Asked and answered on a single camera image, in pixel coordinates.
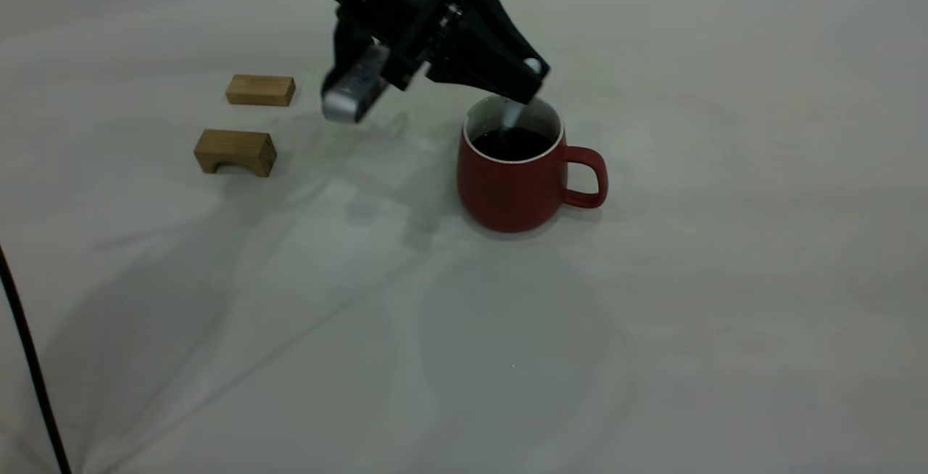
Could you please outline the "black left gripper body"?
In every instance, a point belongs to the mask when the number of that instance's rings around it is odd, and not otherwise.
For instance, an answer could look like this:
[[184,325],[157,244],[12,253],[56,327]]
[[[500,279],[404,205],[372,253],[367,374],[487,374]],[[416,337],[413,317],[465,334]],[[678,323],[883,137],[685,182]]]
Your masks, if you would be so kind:
[[388,82],[401,91],[443,48],[468,0],[388,0]]

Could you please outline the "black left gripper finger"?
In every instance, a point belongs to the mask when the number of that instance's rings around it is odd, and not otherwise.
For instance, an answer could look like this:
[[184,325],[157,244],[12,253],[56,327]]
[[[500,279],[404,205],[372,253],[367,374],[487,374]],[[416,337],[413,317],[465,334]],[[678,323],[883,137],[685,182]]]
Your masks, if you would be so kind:
[[426,77],[434,83],[468,86],[528,104],[543,84],[543,71],[526,64],[543,62],[513,26],[494,30],[458,25],[430,60]]
[[453,64],[470,82],[541,82],[550,71],[500,0],[468,0],[453,30]]

